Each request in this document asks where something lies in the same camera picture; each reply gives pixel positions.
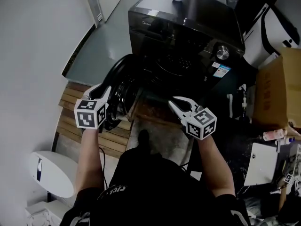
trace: shoe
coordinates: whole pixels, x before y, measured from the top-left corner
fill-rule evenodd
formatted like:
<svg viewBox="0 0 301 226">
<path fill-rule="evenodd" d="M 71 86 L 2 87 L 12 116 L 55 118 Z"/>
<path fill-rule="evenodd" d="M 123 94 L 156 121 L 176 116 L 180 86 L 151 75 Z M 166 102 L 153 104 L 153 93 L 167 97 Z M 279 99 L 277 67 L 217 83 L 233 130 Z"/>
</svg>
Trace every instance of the shoe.
<svg viewBox="0 0 301 226">
<path fill-rule="evenodd" d="M 142 130 L 138 136 L 139 146 L 147 147 L 149 146 L 150 135 L 147 130 Z"/>
</svg>

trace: person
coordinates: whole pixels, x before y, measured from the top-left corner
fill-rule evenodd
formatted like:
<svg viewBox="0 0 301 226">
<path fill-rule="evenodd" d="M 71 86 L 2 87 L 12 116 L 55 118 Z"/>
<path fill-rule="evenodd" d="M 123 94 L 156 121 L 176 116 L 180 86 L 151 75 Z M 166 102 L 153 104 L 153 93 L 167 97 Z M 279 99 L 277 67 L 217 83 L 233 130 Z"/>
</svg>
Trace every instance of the person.
<svg viewBox="0 0 301 226">
<path fill-rule="evenodd" d="M 149 134 L 122 154 L 108 189 L 98 148 L 98 130 L 82 135 L 76 201 L 61 226 L 157 222 L 247 226 L 244 203 L 235 197 L 233 176 L 213 138 L 198 141 L 206 187 L 176 163 L 150 154 Z"/>
</svg>

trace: wooden floor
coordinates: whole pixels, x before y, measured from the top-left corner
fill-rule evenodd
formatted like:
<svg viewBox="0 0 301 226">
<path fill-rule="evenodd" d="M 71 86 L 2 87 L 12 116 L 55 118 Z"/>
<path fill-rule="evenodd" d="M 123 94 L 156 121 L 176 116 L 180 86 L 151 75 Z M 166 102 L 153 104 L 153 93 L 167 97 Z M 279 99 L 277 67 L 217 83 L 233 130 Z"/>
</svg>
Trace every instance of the wooden floor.
<svg viewBox="0 0 301 226">
<path fill-rule="evenodd" d="M 56 131 L 78 143 L 81 143 L 81 130 L 76 127 L 74 106 L 89 86 L 69 82 L 59 105 L 63 107 Z M 115 129 L 98 134 L 98 144 L 107 155 L 119 158 L 126 150 L 132 123 L 122 121 Z"/>
</svg>

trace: brown cardboard box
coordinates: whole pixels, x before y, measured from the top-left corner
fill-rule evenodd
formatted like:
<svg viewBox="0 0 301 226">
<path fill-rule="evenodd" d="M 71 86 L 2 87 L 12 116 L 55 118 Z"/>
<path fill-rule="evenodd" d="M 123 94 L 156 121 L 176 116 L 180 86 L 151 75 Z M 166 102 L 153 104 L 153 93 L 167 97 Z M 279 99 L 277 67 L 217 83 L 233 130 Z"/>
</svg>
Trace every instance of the brown cardboard box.
<svg viewBox="0 0 301 226">
<path fill-rule="evenodd" d="M 301 49 L 295 48 L 283 48 L 280 57 L 258 71 L 252 119 L 265 130 L 294 131 L 288 122 L 301 128 Z"/>
</svg>

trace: black t-shirt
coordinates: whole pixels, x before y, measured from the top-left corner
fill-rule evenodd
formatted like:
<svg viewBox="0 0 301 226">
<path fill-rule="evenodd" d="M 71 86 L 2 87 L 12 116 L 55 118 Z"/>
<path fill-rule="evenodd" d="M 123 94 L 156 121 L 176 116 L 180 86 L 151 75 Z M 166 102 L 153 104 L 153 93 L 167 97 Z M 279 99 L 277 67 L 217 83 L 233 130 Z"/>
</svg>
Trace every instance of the black t-shirt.
<svg viewBox="0 0 301 226">
<path fill-rule="evenodd" d="M 131 149 L 121 156 L 107 190 L 80 191 L 61 226 L 249 225 L 243 201 L 229 194 L 214 198 L 174 162 L 158 155 L 137 157 L 137 153 Z"/>
</svg>

